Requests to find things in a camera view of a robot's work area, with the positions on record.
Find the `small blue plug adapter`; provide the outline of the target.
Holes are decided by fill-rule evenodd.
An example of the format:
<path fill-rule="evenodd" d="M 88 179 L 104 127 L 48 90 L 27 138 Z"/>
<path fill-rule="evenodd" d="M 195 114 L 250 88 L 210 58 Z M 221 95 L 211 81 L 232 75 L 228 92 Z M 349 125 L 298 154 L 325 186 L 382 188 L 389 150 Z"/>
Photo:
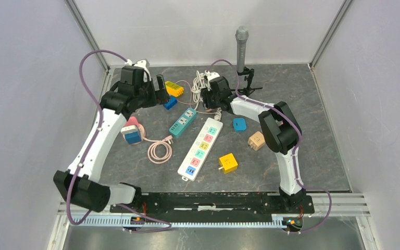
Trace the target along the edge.
<path fill-rule="evenodd" d="M 232 124 L 235 132 L 243 132 L 247 129 L 246 121 L 244 118 L 234 118 Z"/>

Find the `pink round socket reel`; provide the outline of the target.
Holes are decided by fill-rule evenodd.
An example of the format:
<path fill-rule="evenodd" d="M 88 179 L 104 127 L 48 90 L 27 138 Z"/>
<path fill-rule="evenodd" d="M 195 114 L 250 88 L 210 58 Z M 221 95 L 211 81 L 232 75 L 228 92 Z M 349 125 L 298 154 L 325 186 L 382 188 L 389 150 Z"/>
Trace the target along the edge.
<path fill-rule="evenodd" d="M 144 127 L 139 123 L 138 128 L 142 134 L 142 140 L 144 140 L 145 136 L 146 136 L 146 132 L 144 130 Z"/>

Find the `beige cube socket adapter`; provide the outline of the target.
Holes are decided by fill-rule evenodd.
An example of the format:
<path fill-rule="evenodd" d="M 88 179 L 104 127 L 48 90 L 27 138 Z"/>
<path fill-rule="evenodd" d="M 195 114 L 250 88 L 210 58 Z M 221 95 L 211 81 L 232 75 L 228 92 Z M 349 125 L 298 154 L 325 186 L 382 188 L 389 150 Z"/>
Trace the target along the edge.
<path fill-rule="evenodd" d="M 261 149 L 265 143 L 264 136 L 260 131 L 255 132 L 248 139 L 248 146 L 255 151 Z"/>

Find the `yellow cube socket adapter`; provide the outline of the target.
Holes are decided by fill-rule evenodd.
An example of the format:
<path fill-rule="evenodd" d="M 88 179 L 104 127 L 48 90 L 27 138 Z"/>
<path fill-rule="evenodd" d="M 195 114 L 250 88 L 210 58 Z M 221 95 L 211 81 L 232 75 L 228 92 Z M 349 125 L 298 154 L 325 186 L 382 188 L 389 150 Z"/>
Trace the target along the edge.
<path fill-rule="evenodd" d="M 230 173 L 238 168 L 238 162 L 232 153 L 220 157 L 219 165 L 219 170 L 221 170 L 224 174 Z"/>

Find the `white multicolour power strip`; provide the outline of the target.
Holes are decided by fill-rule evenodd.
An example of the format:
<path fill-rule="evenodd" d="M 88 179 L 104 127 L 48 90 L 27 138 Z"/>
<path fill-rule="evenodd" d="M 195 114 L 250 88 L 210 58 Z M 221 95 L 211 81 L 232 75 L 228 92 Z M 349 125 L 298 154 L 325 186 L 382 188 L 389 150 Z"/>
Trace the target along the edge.
<path fill-rule="evenodd" d="M 177 173 L 183 181 L 194 181 L 223 128 L 221 121 L 207 118 Z"/>

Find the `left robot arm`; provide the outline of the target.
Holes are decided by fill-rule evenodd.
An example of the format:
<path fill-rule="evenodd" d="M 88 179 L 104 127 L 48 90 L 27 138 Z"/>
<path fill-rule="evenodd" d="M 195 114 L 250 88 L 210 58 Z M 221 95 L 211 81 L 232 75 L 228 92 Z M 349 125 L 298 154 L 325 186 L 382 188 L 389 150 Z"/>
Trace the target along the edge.
<path fill-rule="evenodd" d="M 102 168 L 121 128 L 138 109 L 169 101 L 164 76 L 156 76 L 158 89 L 145 68 L 124 66 L 120 80 L 106 92 L 98 105 L 91 132 L 74 161 L 65 171 L 56 171 L 53 182 L 67 205 L 101 212 L 108 205 L 123 204 L 130 212 L 142 208 L 139 187 L 130 184 L 100 184 Z"/>

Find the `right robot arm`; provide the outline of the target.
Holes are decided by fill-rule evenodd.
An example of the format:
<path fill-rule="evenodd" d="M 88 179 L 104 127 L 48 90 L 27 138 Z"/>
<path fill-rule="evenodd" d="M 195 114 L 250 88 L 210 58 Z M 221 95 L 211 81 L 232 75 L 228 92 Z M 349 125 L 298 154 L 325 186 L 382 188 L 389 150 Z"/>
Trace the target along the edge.
<path fill-rule="evenodd" d="M 232 91 L 225 77 L 202 77 L 201 99 L 207 109 L 221 108 L 259 122 L 265 144 L 276 155 L 280 171 L 280 206 L 296 211 L 306 197 L 298 163 L 301 129 L 285 102 L 263 103 Z"/>

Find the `pink flat plug adapter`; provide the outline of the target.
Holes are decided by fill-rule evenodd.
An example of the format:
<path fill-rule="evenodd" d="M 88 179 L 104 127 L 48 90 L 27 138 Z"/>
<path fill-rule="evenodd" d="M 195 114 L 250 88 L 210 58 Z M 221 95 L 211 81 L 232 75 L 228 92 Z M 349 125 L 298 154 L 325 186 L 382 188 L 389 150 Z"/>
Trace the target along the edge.
<path fill-rule="evenodd" d="M 125 127 L 128 127 L 128 126 L 138 126 L 138 125 L 139 125 L 139 122 L 138 122 L 137 118 L 134 117 L 134 116 L 131 116 L 131 117 L 126 121 L 126 123 L 124 124 Z"/>

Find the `yellow rectangular power strip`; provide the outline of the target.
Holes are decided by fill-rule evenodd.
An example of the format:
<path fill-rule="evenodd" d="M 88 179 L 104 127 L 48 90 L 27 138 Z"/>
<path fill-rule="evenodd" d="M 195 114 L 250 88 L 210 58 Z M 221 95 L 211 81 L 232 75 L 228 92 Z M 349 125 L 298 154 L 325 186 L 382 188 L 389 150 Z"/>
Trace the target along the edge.
<path fill-rule="evenodd" d="M 174 97 L 179 97 L 184 93 L 184 88 L 176 83 L 171 81 L 165 82 L 167 93 Z"/>

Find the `blue green power strip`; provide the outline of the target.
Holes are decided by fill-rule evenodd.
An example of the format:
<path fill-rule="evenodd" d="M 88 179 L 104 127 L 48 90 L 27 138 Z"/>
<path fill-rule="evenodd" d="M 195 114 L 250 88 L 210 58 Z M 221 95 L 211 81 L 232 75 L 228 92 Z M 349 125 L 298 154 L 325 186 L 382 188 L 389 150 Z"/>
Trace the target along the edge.
<path fill-rule="evenodd" d="M 167 110 L 170 110 L 173 108 L 176 104 L 178 103 L 177 98 L 174 96 L 170 96 L 169 101 L 165 104 L 163 104 L 163 107 Z"/>

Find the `black microphone tripod stand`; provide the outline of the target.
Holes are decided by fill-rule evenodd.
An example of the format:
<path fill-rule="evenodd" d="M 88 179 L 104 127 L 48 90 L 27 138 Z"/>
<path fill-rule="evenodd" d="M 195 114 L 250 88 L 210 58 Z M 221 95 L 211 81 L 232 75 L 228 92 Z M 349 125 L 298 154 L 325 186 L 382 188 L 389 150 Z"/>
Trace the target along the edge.
<path fill-rule="evenodd" d="M 253 92 L 263 89 L 263 87 L 252 87 L 254 74 L 255 70 L 246 66 L 241 72 L 237 71 L 237 87 L 234 90 L 236 94 L 250 96 Z"/>

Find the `teal power strip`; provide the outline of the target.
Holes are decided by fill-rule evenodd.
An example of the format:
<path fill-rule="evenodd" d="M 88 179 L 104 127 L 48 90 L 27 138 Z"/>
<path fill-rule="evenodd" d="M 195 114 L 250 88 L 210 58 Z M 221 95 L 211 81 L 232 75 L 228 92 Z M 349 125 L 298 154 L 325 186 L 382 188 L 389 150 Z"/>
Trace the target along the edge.
<path fill-rule="evenodd" d="M 187 127 L 196 118 L 197 111 L 193 108 L 187 108 L 186 111 L 177 119 L 177 121 L 169 128 L 169 133 L 174 138 L 179 138 Z"/>

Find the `blue white cube adapter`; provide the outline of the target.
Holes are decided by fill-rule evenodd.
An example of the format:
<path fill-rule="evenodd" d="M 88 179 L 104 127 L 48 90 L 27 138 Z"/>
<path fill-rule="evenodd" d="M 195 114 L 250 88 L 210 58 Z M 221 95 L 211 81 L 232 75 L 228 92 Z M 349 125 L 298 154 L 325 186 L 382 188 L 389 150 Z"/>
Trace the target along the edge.
<path fill-rule="evenodd" d="M 130 145 L 140 143 L 142 141 L 142 134 L 137 125 L 125 126 L 120 130 L 120 133 L 125 141 Z"/>

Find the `grey microphone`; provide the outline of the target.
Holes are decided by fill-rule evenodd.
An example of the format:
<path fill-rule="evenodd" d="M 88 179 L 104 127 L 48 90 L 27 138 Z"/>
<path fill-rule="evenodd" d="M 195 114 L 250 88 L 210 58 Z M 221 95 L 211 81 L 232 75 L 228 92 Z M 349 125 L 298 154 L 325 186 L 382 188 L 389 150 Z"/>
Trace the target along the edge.
<path fill-rule="evenodd" d="M 235 33 L 237 42 L 236 71 L 242 73 L 245 67 L 246 43 L 249 37 L 248 28 L 239 26 Z"/>

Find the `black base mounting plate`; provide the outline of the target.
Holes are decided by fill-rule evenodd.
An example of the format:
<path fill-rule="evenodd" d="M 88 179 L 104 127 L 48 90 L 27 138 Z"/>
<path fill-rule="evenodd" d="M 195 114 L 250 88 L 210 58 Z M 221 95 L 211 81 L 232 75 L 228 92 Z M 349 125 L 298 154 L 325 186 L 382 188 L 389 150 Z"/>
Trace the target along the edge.
<path fill-rule="evenodd" d="M 289 217 L 315 212 L 312 197 L 288 200 L 274 192 L 149 192 L 136 196 L 129 207 L 167 222 L 271 222 L 272 215 Z"/>

